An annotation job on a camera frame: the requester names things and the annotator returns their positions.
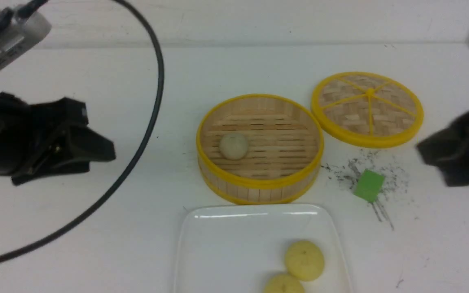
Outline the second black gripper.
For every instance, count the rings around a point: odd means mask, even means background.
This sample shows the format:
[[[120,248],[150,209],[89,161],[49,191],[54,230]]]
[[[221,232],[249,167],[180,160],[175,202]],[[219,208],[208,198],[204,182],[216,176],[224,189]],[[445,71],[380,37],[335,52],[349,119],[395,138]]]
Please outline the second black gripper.
[[[448,187],[469,186],[469,112],[416,145],[425,165],[438,169]]]

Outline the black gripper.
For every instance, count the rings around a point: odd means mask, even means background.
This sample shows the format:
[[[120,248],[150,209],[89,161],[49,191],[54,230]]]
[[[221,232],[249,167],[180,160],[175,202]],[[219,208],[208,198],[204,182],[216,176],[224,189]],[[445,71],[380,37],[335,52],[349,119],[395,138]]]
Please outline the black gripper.
[[[84,102],[28,104],[0,92],[0,177],[11,178],[14,186],[84,174],[90,162],[115,159],[113,141],[89,128]]]

